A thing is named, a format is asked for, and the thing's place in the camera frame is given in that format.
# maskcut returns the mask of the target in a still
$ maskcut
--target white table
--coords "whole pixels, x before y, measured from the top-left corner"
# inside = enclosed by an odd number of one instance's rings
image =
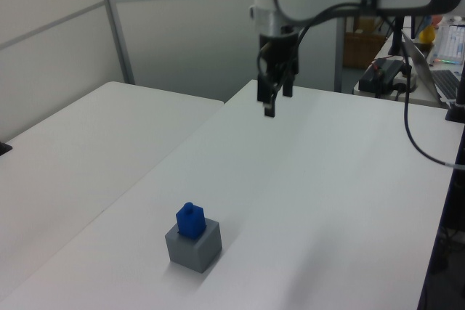
[[[451,170],[403,106],[295,88],[271,119],[255,99],[253,81],[0,309],[416,309]],[[411,129],[454,161],[444,115],[412,105]],[[221,226],[204,274],[166,250],[187,201]]]
[[[210,118],[222,102],[107,83],[0,157],[0,300]]]

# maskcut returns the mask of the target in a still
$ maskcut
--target gray cube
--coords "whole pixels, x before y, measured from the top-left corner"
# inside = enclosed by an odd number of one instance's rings
[[[196,272],[204,272],[223,248],[219,223],[205,218],[206,228],[202,235],[192,240],[178,234],[177,224],[165,235],[169,258]]]

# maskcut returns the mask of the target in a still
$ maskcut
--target laptop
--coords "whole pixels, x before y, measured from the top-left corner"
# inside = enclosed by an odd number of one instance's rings
[[[413,66],[416,69],[418,77],[421,81],[423,81],[423,84],[428,88],[429,93],[436,100],[438,105],[443,105],[444,102],[441,100],[441,96],[436,89],[436,84],[434,83],[433,75],[429,69],[429,65],[425,56],[421,53],[419,48],[416,47],[413,41],[405,34],[404,31],[402,31],[402,35],[405,41],[405,49],[412,59]],[[458,79],[453,75],[452,72],[449,71],[448,73],[450,74],[449,79],[455,79],[455,82],[458,85]],[[442,91],[440,86],[438,86],[438,89],[442,92],[441,95],[443,95],[443,98],[445,99],[445,96],[447,95],[446,91]]]

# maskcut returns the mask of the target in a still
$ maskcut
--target white wall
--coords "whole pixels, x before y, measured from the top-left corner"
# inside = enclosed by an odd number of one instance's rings
[[[256,78],[253,2],[116,0],[136,84],[227,101]],[[334,90],[336,37],[336,21],[308,33],[296,85]]]
[[[0,0],[1,141],[105,82],[123,80],[102,1]]]

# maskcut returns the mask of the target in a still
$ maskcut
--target black device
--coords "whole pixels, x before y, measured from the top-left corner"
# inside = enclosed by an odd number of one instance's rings
[[[11,149],[13,149],[13,147],[11,145],[0,142],[0,156],[2,156],[3,154],[9,152]]]
[[[402,68],[403,61],[378,58],[365,71],[358,82],[358,88],[376,94],[377,97],[381,94],[390,94],[393,90],[392,82]]]

